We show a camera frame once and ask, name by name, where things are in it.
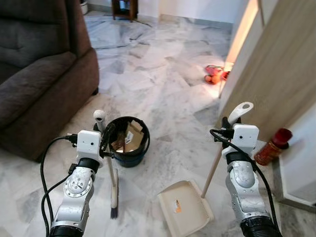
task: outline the black cable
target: black cable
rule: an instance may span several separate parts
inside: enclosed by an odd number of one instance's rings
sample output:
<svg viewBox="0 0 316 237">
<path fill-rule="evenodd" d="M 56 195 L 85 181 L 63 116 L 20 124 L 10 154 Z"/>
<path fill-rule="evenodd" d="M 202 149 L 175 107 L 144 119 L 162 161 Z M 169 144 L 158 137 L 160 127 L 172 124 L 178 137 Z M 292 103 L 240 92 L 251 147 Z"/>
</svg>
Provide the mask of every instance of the black cable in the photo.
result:
<svg viewBox="0 0 316 237">
<path fill-rule="evenodd" d="M 46 182 L 45 182 L 45 177 L 44 177 L 44 161 L 45 161 L 45 158 L 46 158 L 46 154 L 47 154 L 47 151 L 49 149 L 49 147 L 56 141 L 58 140 L 62 140 L 62 139 L 66 139 L 66 136 L 63 136 L 63 137 L 57 137 L 55 139 L 53 139 L 49 144 L 48 146 L 46 147 L 42 157 L 41 157 L 41 162 L 40 162 L 40 178 L 41 178 L 41 182 L 43 184 L 43 188 L 44 188 L 44 192 L 46 193 L 47 192 L 47 186 L 46 186 Z M 54 220 L 54 216 L 53 216 L 53 209 L 52 209 L 52 206 L 51 206 L 51 202 L 50 202 L 50 199 L 49 199 L 49 196 L 47 196 L 47 205 L 48 205 L 48 210 L 49 210 L 49 217 L 50 217 L 50 223 L 53 222 Z"/>
<path fill-rule="evenodd" d="M 271 215 L 272 215 L 272 219 L 273 219 L 273 223 L 276 227 L 276 230 L 279 232 L 279 234 L 281 235 L 281 232 L 278 228 L 278 224 L 277 224 L 277 216 L 276 216 L 276 211 L 275 211 L 275 206 L 274 206 L 274 203 L 273 203 L 273 198 L 272 198 L 272 193 L 271 193 L 271 189 L 270 189 L 270 186 L 269 186 L 269 183 L 266 179 L 266 177 L 264 176 L 264 174 L 262 173 L 262 171 L 260 170 L 260 168 L 257 166 L 256 162 L 254 160 L 252 160 L 250 158 L 250 156 L 244 152 L 242 149 L 240 149 L 239 147 L 235 146 L 233 143 L 225 140 L 224 138 L 220 137 L 219 135 L 217 135 L 216 133 L 220 133 L 221 131 L 219 130 L 215 130 L 215 129 L 211 129 L 209 131 L 217 140 L 225 143 L 226 145 L 228 146 L 231 146 L 232 148 L 234 148 L 235 150 L 245 154 L 247 160 L 252 164 L 252 167 L 255 169 L 255 171 L 257 171 L 260 175 L 260 177 L 262 178 L 265 186 L 266 186 L 266 189 L 267 189 L 267 193 L 268 193 L 268 197 L 269 197 L 269 203 L 270 203 L 270 208 L 271 208 Z"/>
<path fill-rule="evenodd" d="M 46 217 L 46 213 L 45 213 L 45 199 L 49 197 L 49 193 L 50 191 L 52 191 L 54 188 L 56 188 L 58 185 L 62 184 L 63 182 L 66 181 L 66 179 L 68 179 L 68 177 L 70 176 L 71 174 L 69 174 L 66 178 L 64 178 L 63 180 L 59 181 L 57 184 L 55 184 L 53 187 L 51 187 L 47 192 L 45 192 L 42 200 L 41 200 L 41 214 L 43 216 L 43 219 L 44 219 L 44 222 L 45 222 L 45 227 L 46 227 L 46 237 L 49 236 L 49 224 L 48 224 L 48 220 L 47 220 L 47 217 Z"/>
</svg>

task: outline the chair leg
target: chair leg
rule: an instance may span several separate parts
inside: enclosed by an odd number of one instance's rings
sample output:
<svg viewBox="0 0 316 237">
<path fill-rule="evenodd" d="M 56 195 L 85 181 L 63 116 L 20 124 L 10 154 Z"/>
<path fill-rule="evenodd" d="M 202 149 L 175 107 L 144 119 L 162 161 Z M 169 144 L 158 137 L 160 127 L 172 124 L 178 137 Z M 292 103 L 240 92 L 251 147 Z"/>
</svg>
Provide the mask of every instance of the chair leg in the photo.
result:
<svg viewBox="0 0 316 237">
<path fill-rule="evenodd" d="M 92 92 L 92 95 L 97 95 L 99 93 L 99 88 L 97 87 L 94 92 Z"/>
</svg>

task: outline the sofa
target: sofa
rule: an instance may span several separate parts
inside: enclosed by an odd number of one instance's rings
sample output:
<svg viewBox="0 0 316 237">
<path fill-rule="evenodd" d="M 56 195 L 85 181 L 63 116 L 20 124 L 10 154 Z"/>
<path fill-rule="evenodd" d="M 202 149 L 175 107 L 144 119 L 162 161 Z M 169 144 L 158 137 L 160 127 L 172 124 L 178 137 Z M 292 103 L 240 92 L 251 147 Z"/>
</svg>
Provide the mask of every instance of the sofa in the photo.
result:
<svg viewBox="0 0 316 237">
<path fill-rule="evenodd" d="M 39 161 L 98 84 L 79 0 L 0 0 L 0 147 Z"/>
</svg>

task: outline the trash bin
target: trash bin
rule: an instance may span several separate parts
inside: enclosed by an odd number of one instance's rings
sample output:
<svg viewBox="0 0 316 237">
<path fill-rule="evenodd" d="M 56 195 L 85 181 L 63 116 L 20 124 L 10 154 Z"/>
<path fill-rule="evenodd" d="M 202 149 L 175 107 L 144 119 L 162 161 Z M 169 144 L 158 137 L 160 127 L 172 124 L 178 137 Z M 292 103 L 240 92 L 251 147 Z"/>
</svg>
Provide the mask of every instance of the trash bin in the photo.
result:
<svg viewBox="0 0 316 237">
<path fill-rule="evenodd" d="M 138 122 L 143 127 L 142 132 L 144 133 L 144 136 L 139 148 L 125 153 L 115 151 L 111 144 L 117 140 L 119 132 L 126 132 L 128 122 L 132 122 L 133 120 Z M 111 123 L 115 125 L 115 130 L 111 134 L 109 142 L 110 151 L 113 154 L 114 158 L 123 167 L 134 167 L 138 165 L 143 160 L 144 155 L 147 152 L 150 144 L 150 135 L 147 126 L 142 120 L 131 116 L 117 118 L 109 124 Z"/>
</svg>

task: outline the marble floor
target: marble floor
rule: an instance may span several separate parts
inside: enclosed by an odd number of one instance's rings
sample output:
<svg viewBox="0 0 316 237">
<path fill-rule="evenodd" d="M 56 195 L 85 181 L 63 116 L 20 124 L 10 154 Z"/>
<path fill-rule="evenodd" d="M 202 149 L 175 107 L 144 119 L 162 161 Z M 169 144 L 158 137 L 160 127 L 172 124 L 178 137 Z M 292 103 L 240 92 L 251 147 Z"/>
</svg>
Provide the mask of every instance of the marble floor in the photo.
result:
<svg viewBox="0 0 316 237">
<path fill-rule="evenodd" d="M 114 163 L 119 175 L 116 220 L 110 219 L 108 170 L 99 169 L 84 236 L 170 237 L 157 194 L 178 180 L 193 179 L 203 188 L 219 147 L 208 130 L 217 120 L 220 89 L 220 85 L 203 82 L 203 67 L 223 65 L 230 33 L 166 16 L 159 23 L 143 24 L 113 21 L 104 13 L 90 12 L 85 20 L 97 50 L 100 93 L 89 99 L 60 134 L 91 130 L 93 111 L 102 109 L 107 122 L 126 115 L 142 119 L 150 130 L 151 144 L 137 167 Z M 66 176 L 75 156 L 66 141 L 50 149 L 45 162 L 49 187 Z M 206 195 L 215 220 L 191 237 L 243 236 L 225 177 L 222 160 Z M 0 190 L 0 236 L 44 236 L 40 165 L 0 150 Z M 62 188 L 50 196 L 56 211 Z M 315 236 L 315 215 L 281 204 L 276 209 L 283 236 Z"/>
</svg>

